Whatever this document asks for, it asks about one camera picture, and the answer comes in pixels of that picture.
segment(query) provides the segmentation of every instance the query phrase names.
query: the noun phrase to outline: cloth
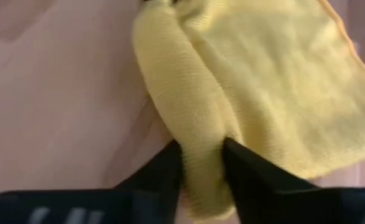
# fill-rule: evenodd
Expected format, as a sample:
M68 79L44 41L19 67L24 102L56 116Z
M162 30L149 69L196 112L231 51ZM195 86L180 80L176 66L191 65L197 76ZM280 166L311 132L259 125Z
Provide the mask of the cloth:
M303 178L365 159L365 65L325 0L151 0L133 43L194 217L231 211L225 137Z

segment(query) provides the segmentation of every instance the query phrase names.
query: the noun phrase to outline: pink surface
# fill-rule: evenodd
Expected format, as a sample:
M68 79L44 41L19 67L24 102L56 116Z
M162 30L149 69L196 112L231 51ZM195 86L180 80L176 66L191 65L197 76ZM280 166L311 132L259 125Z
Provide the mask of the pink surface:
M365 0L331 3L365 62ZM138 4L0 0L0 191L115 185L170 140L129 43ZM365 185L365 162L316 182Z

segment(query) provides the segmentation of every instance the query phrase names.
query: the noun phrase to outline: cloth fold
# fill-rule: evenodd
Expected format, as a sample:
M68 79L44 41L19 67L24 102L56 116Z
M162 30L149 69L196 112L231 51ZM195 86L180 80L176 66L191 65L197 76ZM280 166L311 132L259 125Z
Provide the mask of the cloth fold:
M133 43L194 217L233 207L225 137L303 178L365 159L365 65L325 0L151 0Z

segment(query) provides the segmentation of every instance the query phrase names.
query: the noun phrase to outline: yellow microfiber cloth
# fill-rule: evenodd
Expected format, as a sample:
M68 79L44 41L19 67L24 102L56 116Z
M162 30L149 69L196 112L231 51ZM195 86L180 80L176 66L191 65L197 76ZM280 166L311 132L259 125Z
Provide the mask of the yellow microfiber cloth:
M365 65L325 0L150 0L133 39L194 217L231 210L225 137L304 178L365 158Z

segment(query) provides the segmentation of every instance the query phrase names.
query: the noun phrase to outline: black clip jaw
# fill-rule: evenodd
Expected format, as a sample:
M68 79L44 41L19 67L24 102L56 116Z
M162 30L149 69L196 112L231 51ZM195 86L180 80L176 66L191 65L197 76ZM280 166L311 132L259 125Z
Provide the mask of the black clip jaw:
M226 180L243 224L365 224L365 189L321 189L232 139L223 149ZM0 194L0 224L171 224L182 180L172 141L114 189Z

